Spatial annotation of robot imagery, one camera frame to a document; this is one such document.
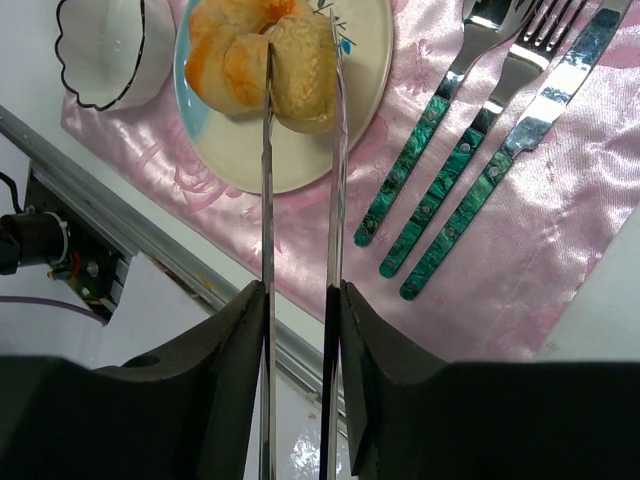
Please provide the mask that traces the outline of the blue and cream plate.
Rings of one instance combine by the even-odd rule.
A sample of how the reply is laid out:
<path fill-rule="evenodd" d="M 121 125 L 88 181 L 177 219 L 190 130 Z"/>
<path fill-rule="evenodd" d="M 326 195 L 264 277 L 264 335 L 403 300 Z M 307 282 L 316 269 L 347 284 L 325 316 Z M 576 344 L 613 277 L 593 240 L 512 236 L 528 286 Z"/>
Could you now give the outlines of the blue and cream plate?
<path fill-rule="evenodd" d="M 219 180 L 248 193 L 261 190 L 262 119 L 229 118 L 206 106 L 184 76 L 190 40 L 187 2 L 177 30 L 174 84 L 182 124 L 202 163 Z M 371 122 L 387 83 L 393 52 L 393 15 L 387 1 L 315 1 L 314 10 L 338 20 L 350 147 Z M 273 187 L 276 193 L 311 184 L 332 167 L 333 134 L 305 135 L 272 127 Z"/>

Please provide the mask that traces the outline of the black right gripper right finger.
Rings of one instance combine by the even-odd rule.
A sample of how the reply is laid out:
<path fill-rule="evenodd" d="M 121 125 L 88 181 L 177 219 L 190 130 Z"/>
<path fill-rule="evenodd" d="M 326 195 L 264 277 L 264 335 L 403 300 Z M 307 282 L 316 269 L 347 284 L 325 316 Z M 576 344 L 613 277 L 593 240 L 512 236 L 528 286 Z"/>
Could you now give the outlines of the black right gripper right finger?
<path fill-rule="evenodd" d="M 340 290 L 349 456 L 361 479 L 635 479 L 639 367 L 449 363 Z"/>

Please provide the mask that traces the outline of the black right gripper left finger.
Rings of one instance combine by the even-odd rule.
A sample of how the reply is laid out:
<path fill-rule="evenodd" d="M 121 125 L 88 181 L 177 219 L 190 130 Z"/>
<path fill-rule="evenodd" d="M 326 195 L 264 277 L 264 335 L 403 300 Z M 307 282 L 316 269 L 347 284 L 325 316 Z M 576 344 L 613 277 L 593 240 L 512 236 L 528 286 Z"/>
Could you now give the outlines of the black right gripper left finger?
<path fill-rule="evenodd" d="M 265 293 L 247 285 L 212 317 L 120 366 L 1 360 L 5 479 L 240 479 Z"/>

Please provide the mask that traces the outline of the orange striped ring bread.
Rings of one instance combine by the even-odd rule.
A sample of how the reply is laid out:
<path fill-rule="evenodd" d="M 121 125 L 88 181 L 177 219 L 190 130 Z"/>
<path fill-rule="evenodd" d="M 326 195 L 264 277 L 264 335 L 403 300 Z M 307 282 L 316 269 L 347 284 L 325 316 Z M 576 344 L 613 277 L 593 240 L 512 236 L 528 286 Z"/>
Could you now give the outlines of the orange striped ring bread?
<path fill-rule="evenodd" d="M 185 78 L 210 108 L 239 115 L 264 102 L 266 27 L 288 16 L 309 16 L 306 1 L 199 2 L 188 20 L 190 52 Z"/>

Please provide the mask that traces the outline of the pink rose satin placemat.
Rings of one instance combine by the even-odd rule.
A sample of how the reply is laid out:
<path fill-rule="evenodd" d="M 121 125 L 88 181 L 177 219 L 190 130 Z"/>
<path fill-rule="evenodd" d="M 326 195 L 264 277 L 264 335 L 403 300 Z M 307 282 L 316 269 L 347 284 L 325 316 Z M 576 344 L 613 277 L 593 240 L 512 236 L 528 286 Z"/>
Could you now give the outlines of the pink rose satin placemat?
<path fill-rule="evenodd" d="M 539 350 L 575 356 L 639 356 L 639 271 L 629 301 L 615 289 L 598 312 L 577 307 L 568 340 L 546 337 L 639 203 L 639 1 L 633 1 L 608 49 L 533 152 L 514 166 L 415 301 L 399 295 L 434 234 L 498 149 L 556 66 L 524 88 L 494 124 L 460 184 L 392 279 L 380 262 L 434 179 L 457 135 L 497 82 L 503 45 L 480 60 L 412 176 L 366 248 L 352 235 L 412 127 L 462 43 L 462 1 L 351 1 L 364 13 L 347 20 L 355 40 L 348 60 L 382 40 L 371 10 L 394 21 L 394 56 L 380 107 L 351 153 L 344 276 L 379 314 L 447 360 L 533 358 Z M 143 107 L 97 112 L 66 93 L 61 126 L 136 189 L 196 229 L 256 275 L 260 270 L 260 201 L 226 184 L 201 162 L 180 119 L 174 87 Z M 321 320 L 324 311 L 330 178 L 278 195 L 276 287 Z"/>

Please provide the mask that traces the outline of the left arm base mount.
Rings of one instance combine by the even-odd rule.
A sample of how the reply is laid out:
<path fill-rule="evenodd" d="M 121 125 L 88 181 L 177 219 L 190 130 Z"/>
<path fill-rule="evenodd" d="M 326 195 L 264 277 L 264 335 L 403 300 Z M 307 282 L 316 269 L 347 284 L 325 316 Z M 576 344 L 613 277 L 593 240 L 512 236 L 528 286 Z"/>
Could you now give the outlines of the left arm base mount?
<path fill-rule="evenodd" d="M 1 216 L 1 274 L 44 265 L 47 277 L 69 287 L 84 306 L 36 297 L 7 301 L 65 308 L 107 325 L 128 270 L 123 252 L 33 174 L 23 201 L 11 177 L 3 173 L 1 183 L 9 191 L 13 208 Z"/>

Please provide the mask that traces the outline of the aluminium table frame rail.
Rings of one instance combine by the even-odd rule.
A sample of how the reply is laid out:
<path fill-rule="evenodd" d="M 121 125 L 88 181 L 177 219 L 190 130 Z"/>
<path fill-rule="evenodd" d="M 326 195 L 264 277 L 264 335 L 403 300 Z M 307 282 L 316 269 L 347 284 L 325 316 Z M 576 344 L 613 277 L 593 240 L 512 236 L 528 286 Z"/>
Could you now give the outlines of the aluminium table frame rail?
<path fill-rule="evenodd" d="M 90 167 L 104 165 L 86 148 L 80 150 L 80 158 L 71 158 L 7 109 L 1 111 L 1 132 L 32 159 L 35 178 L 74 213 L 122 253 L 133 256 L 143 252 L 168 268 L 207 306 L 222 307 L 254 280 L 254 274 L 112 169 L 100 178 L 83 167 L 83 160 Z M 278 299 L 277 306 L 278 369 L 318 406 L 322 326 L 284 298 Z"/>

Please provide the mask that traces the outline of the white scalloped bowl black rim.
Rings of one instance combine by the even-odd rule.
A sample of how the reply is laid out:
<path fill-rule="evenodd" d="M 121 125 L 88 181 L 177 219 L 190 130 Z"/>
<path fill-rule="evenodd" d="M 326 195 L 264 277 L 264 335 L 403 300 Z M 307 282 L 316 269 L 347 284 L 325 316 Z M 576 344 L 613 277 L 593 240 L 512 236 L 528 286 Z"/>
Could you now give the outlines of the white scalloped bowl black rim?
<path fill-rule="evenodd" d="M 159 94 L 176 36 L 167 1 L 61 1 L 56 21 L 61 82 L 81 108 L 134 108 Z"/>

